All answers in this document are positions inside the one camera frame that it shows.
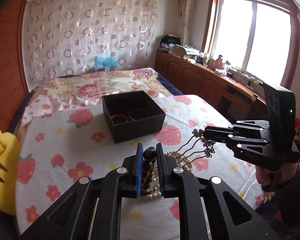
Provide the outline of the person's right hand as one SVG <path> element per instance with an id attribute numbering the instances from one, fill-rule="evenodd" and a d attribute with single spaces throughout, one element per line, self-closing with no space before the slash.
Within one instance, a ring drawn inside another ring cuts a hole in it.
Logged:
<path id="1" fill-rule="evenodd" d="M 271 172 L 259 166 L 255 166 L 256 179 L 257 182 L 262 186 L 268 186 L 271 184 L 271 174 L 280 173 L 279 185 L 283 185 L 289 182 L 297 172 L 299 164 L 298 163 L 286 163 L 281 166 L 281 168 L 276 172 Z"/>

